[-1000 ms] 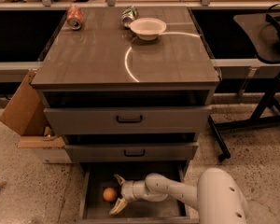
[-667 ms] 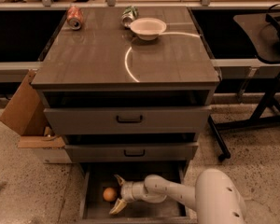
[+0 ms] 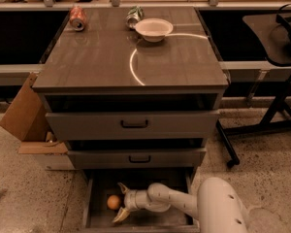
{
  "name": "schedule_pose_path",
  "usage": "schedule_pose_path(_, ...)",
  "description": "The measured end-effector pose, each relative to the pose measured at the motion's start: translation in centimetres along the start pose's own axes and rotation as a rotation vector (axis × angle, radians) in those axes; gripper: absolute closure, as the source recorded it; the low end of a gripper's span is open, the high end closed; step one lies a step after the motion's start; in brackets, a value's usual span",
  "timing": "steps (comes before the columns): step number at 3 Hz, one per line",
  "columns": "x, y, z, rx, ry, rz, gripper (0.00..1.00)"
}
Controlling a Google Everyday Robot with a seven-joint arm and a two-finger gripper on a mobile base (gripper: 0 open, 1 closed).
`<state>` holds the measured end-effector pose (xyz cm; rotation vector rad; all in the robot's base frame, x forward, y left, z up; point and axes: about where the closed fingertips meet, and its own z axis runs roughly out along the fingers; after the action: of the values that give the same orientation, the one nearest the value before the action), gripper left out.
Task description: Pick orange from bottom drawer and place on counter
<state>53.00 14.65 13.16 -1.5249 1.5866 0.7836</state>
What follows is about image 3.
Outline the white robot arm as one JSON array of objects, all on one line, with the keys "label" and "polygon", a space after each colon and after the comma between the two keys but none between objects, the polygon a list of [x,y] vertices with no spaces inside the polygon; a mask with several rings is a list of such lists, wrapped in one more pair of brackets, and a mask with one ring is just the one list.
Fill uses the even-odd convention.
[{"label": "white robot arm", "polygon": [[130,189],[119,183],[124,195],[113,223],[120,223],[139,210],[167,212],[174,207],[199,221],[201,233],[248,233],[248,212],[237,192],[220,178],[204,180],[196,195],[177,191],[162,183],[147,189]]}]

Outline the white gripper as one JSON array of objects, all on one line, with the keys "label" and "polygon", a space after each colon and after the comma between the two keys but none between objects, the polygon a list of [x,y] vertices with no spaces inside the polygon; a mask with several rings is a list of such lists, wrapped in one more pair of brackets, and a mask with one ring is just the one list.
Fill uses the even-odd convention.
[{"label": "white gripper", "polygon": [[137,191],[135,189],[130,190],[125,184],[118,183],[120,190],[124,196],[124,205],[125,208],[120,207],[118,210],[117,215],[113,219],[113,223],[121,223],[123,220],[129,217],[130,212],[137,210],[137,204],[136,204],[136,193]]}]

